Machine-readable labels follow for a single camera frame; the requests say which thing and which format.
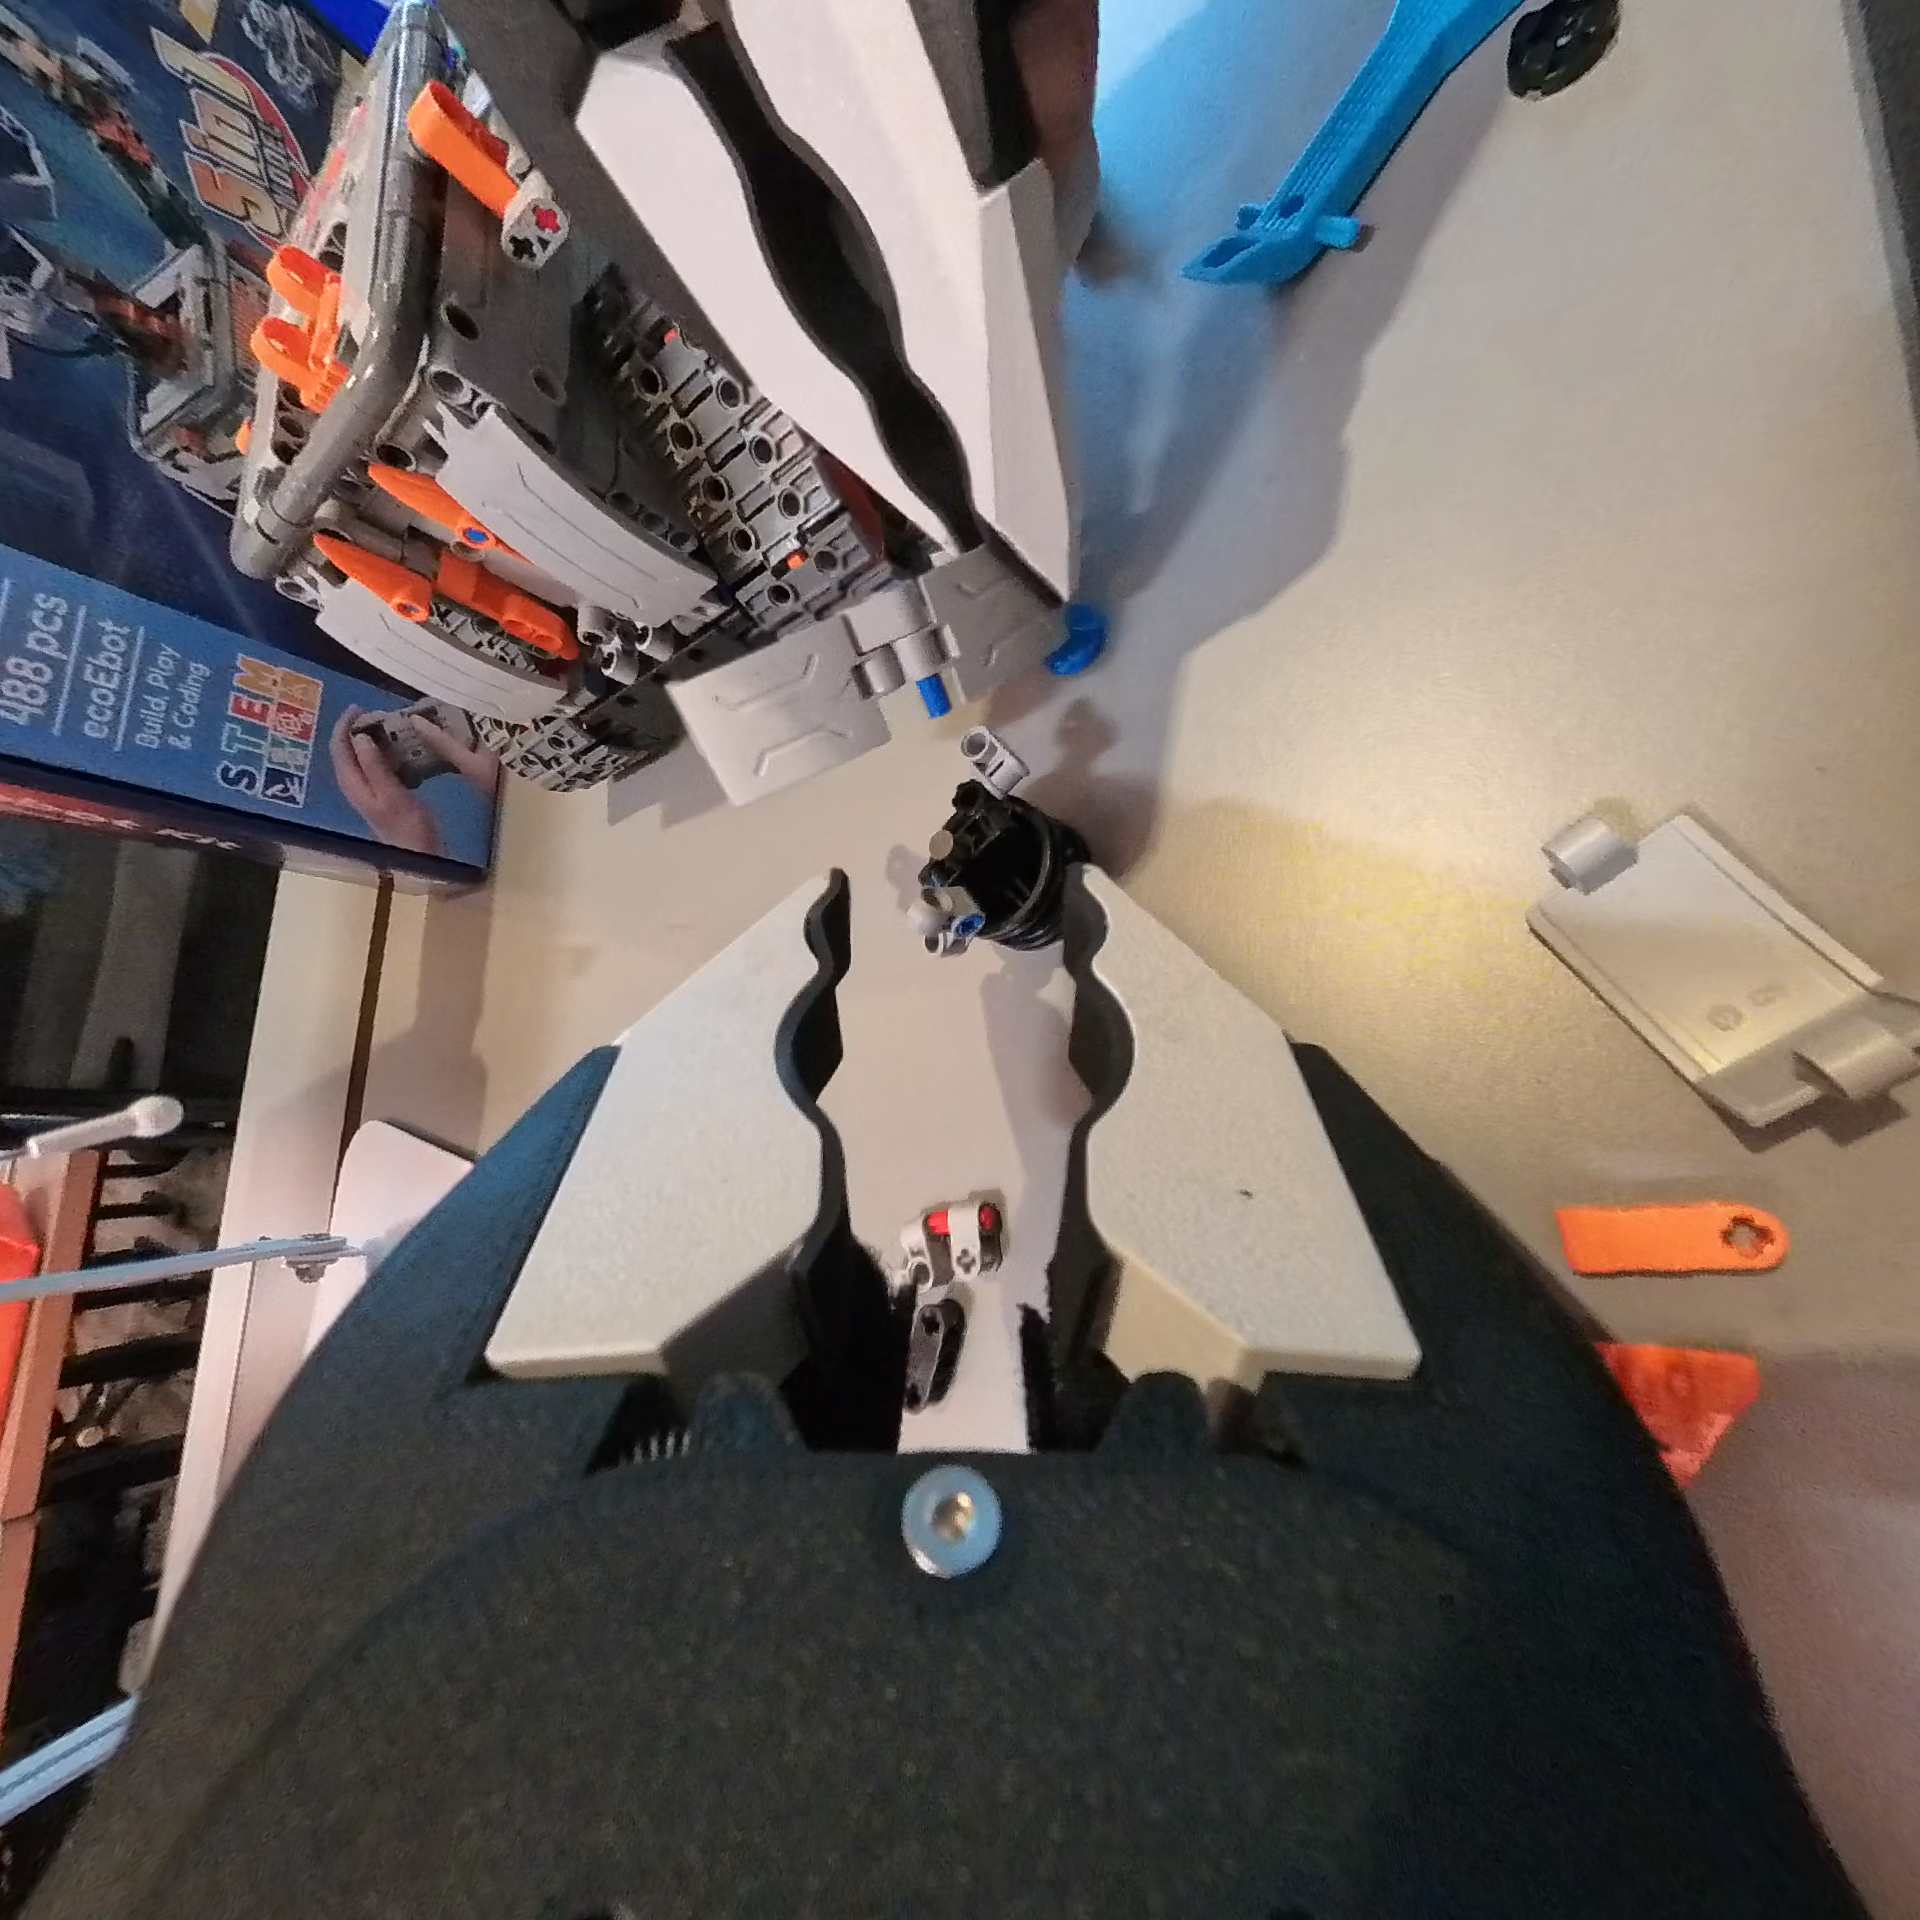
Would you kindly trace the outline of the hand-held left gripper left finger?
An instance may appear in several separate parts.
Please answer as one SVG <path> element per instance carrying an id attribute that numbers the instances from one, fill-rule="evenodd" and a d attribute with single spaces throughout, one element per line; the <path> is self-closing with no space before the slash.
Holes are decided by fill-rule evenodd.
<path id="1" fill-rule="evenodd" d="M 486 1343 L 507 1379 L 785 1379 L 859 1337 L 841 1144 L 820 1111 L 851 964 L 844 871 L 809 879 L 615 1041 Z"/>

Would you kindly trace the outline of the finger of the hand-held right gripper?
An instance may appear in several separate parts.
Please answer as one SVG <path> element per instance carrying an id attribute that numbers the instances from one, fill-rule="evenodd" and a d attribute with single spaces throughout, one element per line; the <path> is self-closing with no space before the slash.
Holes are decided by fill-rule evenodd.
<path id="1" fill-rule="evenodd" d="M 945 490 L 1069 592 L 1065 265 L 1010 5 L 738 5 L 734 41 L 877 248 L 904 371 L 951 443 Z"/>
<path id="2" fill-rule="evenodd" d="M 905 361 L 868 234 L 739 51 L 604 51 L 576 124 L 730 361 L 930 542 L 969 552 L 967 459 Z"/>

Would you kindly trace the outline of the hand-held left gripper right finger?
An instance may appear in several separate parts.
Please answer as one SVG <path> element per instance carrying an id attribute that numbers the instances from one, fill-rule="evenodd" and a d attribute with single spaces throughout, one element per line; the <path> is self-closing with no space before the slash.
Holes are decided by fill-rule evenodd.
<path id="1" fill-rule="evenodd" d="M 1054 1359 L 1208 1404 L 1277 1372 L 1413 1379 L 1421 1338 L 1281 1021 L 1094 867 L 1065 883 L 1063 960 L 1090 1110 L 1049 1261 Z"/>

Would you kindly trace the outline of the blue plastic separator tool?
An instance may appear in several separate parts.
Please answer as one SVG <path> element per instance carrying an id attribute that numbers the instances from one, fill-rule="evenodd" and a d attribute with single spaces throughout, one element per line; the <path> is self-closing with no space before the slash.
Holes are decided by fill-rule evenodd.
<path id="1" fill-rule="evenodd" d="M 1519 5 L 1395 5 L 1281 185 L 1237 205 L 1235 227 L 1183 265 L 1188 280 L 1285 288 L 1362 239 L 1357 205 L 1440 84 Z"/>

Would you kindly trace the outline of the small black wheel assembly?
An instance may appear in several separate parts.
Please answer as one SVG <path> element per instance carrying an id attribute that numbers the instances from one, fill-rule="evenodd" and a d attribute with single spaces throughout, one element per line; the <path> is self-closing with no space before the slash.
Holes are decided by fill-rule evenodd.
<path id="1" fill-rule="evenodd" d="M 1054 946 L 1065 934 L 1069 870 L 1086 859 L 1074 827 L 1017 796 L 960 780 L 915 875 L 914 929 L 930 957 L 956 957 L 975 943 L 1017 954 Z"/>

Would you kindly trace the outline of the grey curved panel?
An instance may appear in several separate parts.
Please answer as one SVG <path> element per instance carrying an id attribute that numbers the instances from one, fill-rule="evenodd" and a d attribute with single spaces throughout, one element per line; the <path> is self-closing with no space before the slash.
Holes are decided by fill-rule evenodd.
<path id="1" fill-rule="evenodd" d="M 894 739 L 882 708 L 856 684 L 841 616 L 668 684 L 668 701 L 730 806 L 757 806 Z"/>

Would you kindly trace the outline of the small grey red connector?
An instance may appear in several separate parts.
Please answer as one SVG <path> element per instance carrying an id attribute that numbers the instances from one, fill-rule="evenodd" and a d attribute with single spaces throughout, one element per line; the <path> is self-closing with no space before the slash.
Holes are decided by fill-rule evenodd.
<path id="1" fill-rule="evenodd" d="M 976 1285 L 1001 1268 L 1003 1209 L 993 1197 L 941 1204 L 898 1235 L 898 1270 L 914 1294 Z"/>

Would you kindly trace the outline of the short dark grey beam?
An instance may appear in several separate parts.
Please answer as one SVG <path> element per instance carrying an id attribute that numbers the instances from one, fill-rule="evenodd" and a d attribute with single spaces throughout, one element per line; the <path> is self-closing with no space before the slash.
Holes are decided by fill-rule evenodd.
<path id="1" fill-rule="evenodd" d="M 967 1325 L 967 1297 L 956 1292 L 915 1301 L 904 1372 L 904 1414 L 927 1414 L 945 1400 L 967 1350 Z"/>

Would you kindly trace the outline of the grey orange tracked toy robot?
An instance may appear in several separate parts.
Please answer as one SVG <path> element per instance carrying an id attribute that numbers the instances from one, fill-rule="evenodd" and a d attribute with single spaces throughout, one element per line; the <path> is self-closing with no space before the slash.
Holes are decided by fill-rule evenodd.
<path id="1" fill-rule="evenodd" d="M 397 5 L 255 324 L 234 564 L 545 790 L 640 773 L 693 687 L 953 548 L 601 244 L 433 5 Z"/>

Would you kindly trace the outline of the orange beam piece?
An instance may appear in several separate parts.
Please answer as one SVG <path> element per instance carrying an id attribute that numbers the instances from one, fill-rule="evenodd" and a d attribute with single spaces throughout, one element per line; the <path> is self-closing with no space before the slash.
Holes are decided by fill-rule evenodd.
<path id="1" fill-rule="evenodd" d="M 1563 1259 L 1577 1279 L 1766 1274 L 1784 1266 L 1784 1219 L 1744 1204 L 1557 1207 Z"/>

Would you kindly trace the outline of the orange flat panel piece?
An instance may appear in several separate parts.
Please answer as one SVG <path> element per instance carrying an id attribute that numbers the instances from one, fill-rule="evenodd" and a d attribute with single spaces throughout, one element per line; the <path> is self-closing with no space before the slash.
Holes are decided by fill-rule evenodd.
<path id="1" fill-rule="evenodd" d="M 1665 1475 L 1690 1488 L 1716 1445 L 1759 1404 L 1754 1357 L 1642 1343 L 1597 1343 L 1605 1372 L 1642 1420 Z"/>

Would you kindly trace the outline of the grey flat hinged panel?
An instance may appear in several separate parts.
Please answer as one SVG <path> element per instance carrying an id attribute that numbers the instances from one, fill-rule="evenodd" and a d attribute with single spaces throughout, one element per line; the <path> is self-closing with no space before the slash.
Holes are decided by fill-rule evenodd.
<path id="1" fill-rule="evenodd" d="M 1724 1118 L 1772 1132 L 1916 1084 L 1916 994 L 1841 946 L 1696 815 L 1543 847 L 1531 936 Z"/>

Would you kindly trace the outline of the small black nut piece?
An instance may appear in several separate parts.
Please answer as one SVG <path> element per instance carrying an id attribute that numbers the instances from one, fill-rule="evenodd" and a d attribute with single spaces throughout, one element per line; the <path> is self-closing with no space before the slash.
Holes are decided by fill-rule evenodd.
<path id="1" fill-rule="evenodd" d="M 1577 84 L 1612 51 L 1620 5 L 1538 5 L 1523 12 L 1504 54 L 1504 84 L 1519 103 L 1545 103 Z"/>

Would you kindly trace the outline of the orange packet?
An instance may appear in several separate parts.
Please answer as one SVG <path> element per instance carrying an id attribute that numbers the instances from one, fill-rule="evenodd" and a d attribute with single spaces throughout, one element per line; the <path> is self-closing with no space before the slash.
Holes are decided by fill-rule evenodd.
<path id="1" fill-rule="evenodd" d="M 15 1173 L 25 1219 L 41 1248 L 41 1270 L 73 1270 L 88 1252 L 88 1218 L 94 1200 L 90 1158 L 25 1162 Z M 55 1404 L 71 1329 L 71 1301 L 35 1297 L 3 1308 L 3 1331 L 16 1331 L 15 1368 L 3 1400 L 3 1523 L 30 1518 L 41 1498 L 43 1456 L 50 1447 Z"/>

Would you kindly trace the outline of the blue cardboard box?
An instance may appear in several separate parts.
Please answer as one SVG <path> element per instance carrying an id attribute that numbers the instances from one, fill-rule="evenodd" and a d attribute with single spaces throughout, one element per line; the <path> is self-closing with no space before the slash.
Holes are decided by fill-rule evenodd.
<path id="1" fill-rule="evenodd" d="M 467 719 L 229 564 L 268 265 L 380 5 L 3 5 L 3 780 L 481 883 Z"/>

